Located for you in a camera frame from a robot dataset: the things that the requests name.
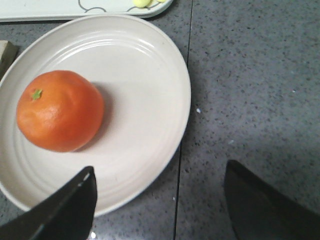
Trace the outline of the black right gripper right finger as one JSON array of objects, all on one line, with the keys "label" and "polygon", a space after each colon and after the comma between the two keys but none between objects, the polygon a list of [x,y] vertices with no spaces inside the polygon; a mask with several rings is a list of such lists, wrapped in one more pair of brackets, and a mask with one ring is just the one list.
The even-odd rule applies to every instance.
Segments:
[{"label": "black right gripper right finger", "polygon": [[240,162],[229,160],[224,194],[239,240],[318,240],[320,216],[289,199]]}]

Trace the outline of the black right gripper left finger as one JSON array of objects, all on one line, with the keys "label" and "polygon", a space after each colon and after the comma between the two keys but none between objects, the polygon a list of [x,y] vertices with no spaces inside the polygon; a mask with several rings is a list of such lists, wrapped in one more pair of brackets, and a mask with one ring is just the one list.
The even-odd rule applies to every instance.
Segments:
[{"label": "black right gripper left finger", "polygon": [[97,203],[96,176],[86,166],[62,188],[0,227],[2,240],[85,240]]}]

